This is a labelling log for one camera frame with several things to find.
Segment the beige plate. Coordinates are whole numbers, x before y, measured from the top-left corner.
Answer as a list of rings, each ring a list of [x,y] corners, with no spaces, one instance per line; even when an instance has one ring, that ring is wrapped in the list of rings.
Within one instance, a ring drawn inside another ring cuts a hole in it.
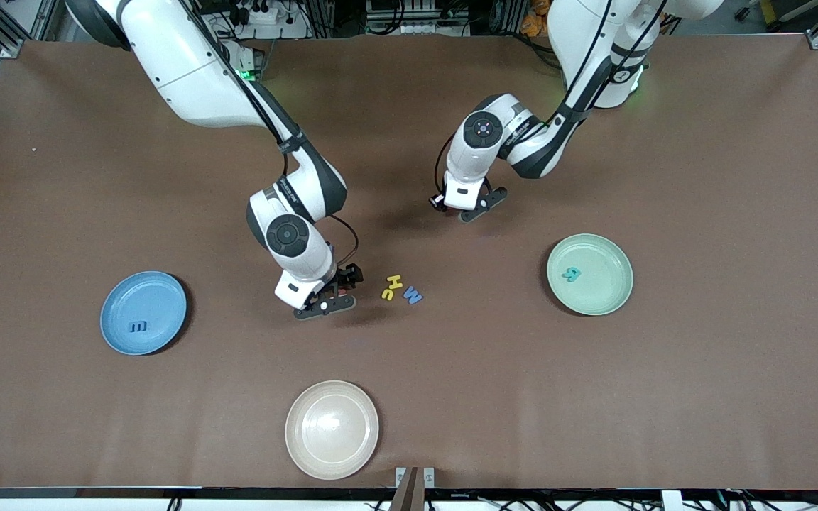
[[[372,458],[379,434],[380,418],[372,398],[343,380],[306,388],[285,421],[285,445],[292,462],[318,480],[358,473]]]

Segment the silver equipment rack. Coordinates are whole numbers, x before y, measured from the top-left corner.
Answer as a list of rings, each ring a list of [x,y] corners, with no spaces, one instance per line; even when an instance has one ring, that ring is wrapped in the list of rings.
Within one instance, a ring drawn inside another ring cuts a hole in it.
[[[376,35],[471,35],[468,0],[364,0],[361,24]]]

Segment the metal table bracket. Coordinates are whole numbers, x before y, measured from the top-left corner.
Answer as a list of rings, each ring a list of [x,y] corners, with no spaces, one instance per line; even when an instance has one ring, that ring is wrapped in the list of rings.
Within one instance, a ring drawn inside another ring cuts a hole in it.
[[[399,468],[388,511],[432,511],[426,491],[435,488],[434,468]]]

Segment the green plate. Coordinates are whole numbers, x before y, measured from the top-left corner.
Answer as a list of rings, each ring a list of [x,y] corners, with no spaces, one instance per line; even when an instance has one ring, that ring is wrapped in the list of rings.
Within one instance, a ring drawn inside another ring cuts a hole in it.
[[[575,266],[582,274],[566,282],[562,273]],[[623,249],[603,236],[578,233],[552,247],[545,266],[552,293],[568,309],[584,316],[605,316],[632,294],[633,266]]]

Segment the orange packets pile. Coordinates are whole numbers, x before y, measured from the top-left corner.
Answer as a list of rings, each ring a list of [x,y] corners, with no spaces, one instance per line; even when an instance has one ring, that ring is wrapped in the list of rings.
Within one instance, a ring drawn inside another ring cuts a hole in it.
[[[545,38],[548,36],[548,13],[552,0],[527,0],[528,6],[520,22],[519,33],[527,38]]]

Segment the white power strip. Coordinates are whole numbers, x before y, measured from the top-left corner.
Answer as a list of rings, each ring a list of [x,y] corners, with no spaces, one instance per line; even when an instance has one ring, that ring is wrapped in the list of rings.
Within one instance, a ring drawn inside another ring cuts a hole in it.
[[[298,0],[227,0],[225,14],[240,39],[308,39],[314,29]]]

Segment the blue plate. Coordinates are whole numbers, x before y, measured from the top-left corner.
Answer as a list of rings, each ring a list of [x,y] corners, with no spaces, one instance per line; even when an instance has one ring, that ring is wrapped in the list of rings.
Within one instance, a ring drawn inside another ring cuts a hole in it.
[[[145,271],[124,278],[105,298],[99,325],[105,343],[127,356],[147,356],[164,349],[182,331],[188,298],[170,274]],[[128,324],[146,321],[146,332],[130,333]]]

